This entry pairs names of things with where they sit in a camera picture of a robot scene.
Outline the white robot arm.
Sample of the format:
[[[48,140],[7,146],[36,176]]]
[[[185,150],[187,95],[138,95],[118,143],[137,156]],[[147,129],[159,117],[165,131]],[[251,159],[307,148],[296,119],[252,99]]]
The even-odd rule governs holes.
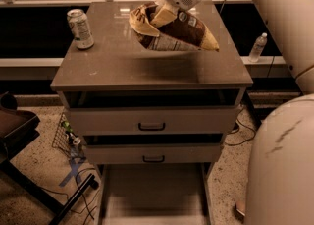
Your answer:
[[[201,0],[157,0],[171,12]],[[314,0],[251,0],[281,52],[249,68],[301,96],[273,110],[253,139],[243,225],[314,225]]]

